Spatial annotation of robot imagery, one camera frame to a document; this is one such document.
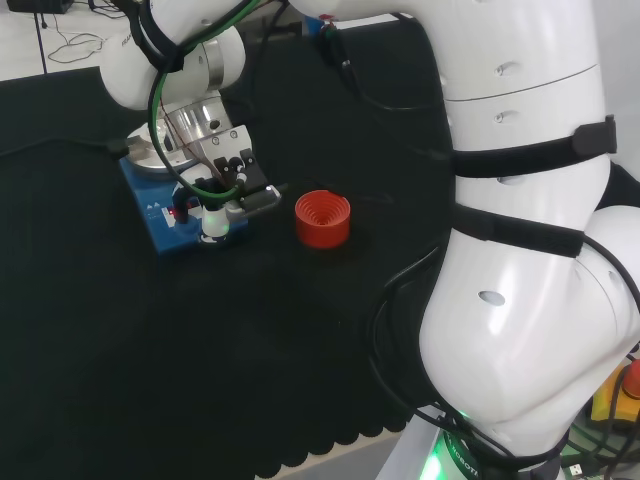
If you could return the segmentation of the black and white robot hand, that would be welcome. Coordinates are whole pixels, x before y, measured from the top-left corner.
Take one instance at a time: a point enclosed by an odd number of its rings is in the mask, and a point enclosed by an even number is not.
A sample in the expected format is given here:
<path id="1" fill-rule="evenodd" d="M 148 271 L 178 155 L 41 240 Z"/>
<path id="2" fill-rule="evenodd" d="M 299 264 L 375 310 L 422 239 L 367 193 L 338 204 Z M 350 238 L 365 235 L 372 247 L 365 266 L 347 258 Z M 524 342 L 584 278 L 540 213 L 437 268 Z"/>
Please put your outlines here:
<path id="1" fill-rule="evenodd" d="M 186 169 L 181 177 L 194 188 L 209 193 L 221 194 L 229 189 L 202 165 Z M 177 183 L 173 190 L 171 204 L 167 210 L 172 218 L 172 230 L 177 235 L 205 245 L 219 246 L 231 242 L 247 224 L 243 217 L 244 211 L 238 202 L 203 200 L 180 183 Z"/>

